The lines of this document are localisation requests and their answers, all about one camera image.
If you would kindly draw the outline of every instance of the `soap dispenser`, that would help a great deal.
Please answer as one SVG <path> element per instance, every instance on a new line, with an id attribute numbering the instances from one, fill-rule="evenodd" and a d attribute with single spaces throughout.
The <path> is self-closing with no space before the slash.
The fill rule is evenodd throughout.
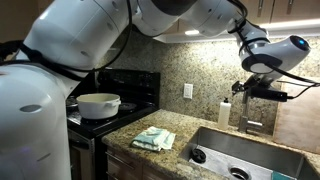
<path id="1" fill-rule="evenodd" d="M 228 128 L 229 116 L 230 116 L 231 104 L 228 98 L 225 98 L 223 102 L 220 103 L 218 128 L 221 130 L 226 130 Z"/>

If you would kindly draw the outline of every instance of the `granite backsplash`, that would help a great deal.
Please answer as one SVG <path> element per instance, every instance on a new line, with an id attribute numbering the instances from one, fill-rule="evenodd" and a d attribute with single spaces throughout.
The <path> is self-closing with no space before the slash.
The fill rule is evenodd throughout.
<path id="1" fill-rule="evenodd" d="M 290 72 L 299 76 L 320 76 L 320 37 L 305 38 L 312 51 Z M 121 46 L 121 39 L 115 43 Z M 237 126 L 242 113 L 242 93 L 231 94 L 236 81 L 244 82 L 251 73 L 241 68 L 235 40 L 202 43 L 164 44 L 133 33 L 113 68 L 161 72 L 160 108 L 209 121 L 217 121 L 219 104 L 228 97 L 232 103 L 229 125 Z M 117 50 L 109 51 L 102 62 Z M 183 98 L 184 83 L 193 84 L 193 98 Z M 273 83 L 280 88 L 280 83 Z M 278 103 L 251 99 L 249 117 L 265 124 L 262 132 L 272 134 Z"/>

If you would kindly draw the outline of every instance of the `electrical outlet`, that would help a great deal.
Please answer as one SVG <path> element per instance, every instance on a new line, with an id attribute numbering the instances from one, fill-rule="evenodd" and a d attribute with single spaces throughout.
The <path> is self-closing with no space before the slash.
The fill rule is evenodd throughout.
<path id="1" fill-rule="evenodd" d="M 192 99 L 193 84 L 184 84 L 183 97 Z"/>

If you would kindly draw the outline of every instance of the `dish towel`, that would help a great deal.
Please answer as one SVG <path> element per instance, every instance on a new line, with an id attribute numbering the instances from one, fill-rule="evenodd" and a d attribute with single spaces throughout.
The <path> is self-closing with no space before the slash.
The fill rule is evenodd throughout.
<path id="1" fill-rule="evenodd" d="M 131 144 L 146 150 L 160 151 L 161 149 L 171 149 L 175 137 L 176 134 L 166 129 L 151 126 L 133 138 Z"/>

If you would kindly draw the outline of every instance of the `granite countertop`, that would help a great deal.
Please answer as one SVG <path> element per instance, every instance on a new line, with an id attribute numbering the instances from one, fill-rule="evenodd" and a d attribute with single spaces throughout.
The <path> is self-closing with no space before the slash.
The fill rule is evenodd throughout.
<path id="1" fill-rule="evenodd" d="M 150 126 L 164 128 L 176 134 L 171 150 L 151 152 L 130 146 L 132 139 Z M 215 122 L 165 110 L 158 110 L 134 123 L 131 123 L 130 125 L 104 136 L 102 141 L 108 146 L 157 169 L 173 179 L 226 179 L 214 172 L 179 158 L 180 152 L 200 126 L 219 131 Z M 270 136 L 261 137 L 239 133 L 234 127 L 229 127 L 228 130 L 224 132 L 302 153 L 314 168 L 320 172 L 320 155 L 273 143 L 271 141 L 272 137 Z"/>

